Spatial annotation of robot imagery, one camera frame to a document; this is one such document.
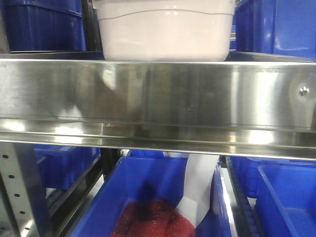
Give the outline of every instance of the white plastic container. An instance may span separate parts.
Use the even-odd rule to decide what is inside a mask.
[[[223,61],[235,0],[95,0],[107,60]]]

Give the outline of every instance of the blue plastic bin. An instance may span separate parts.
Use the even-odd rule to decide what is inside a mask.
[[[36,155],[45,155],[46,188],[67,190],[100,154],[99,148],[34,145]]]
[[[315,167],[315,161],[299,161],[290,159],[274,158],[250,158],[250,157],[230,157],[233,169],[237,174],[240,185],[245,194],[250,198],[257,197],[257,187],[259,179],[260,165]]]
[[[260,166],[255,210],[265,236],[316,235],[316,169]]]
[[[232,33],[236,33],[236,19],[233,18],[233,26],[232,26]],[[231,39],[231,44],[229,49],[236,49],[236,40]]]
[[[163,152],[161,151],[154,151],[154,150],[130,150],[129,155],[131,157],[164,157]]]
[[[80,0],[3,0],[11,51],[85,50]]]
[[[316,57],[315,0],[242,0],[237,50]]]
[[[129,201],[160,198],[176,207],[183,195],[185,158],[122,158],[103,184],[71,237],[110,236]],[[197,237],[230,237],[218,167],[211,188],[212,210],[197,227]]]

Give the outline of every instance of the stainless steel shelf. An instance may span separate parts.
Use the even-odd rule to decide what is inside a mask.
[[[315,62],[236,52],[214,63],[61,54],[0,56],[0,141],[316,157]]]

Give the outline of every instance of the bolt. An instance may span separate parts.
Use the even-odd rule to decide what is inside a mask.
[[[309,88],[307,88],[306,86],[303,86],[303,87],[300,89],[300,96],[306,96],[309,91],[310,91]]]

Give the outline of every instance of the white paper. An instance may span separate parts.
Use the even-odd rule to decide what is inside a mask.
[[[210,208],[211,183],[219,156],[190,154],[185,171],[184,193],[177,210],[195,227]]]

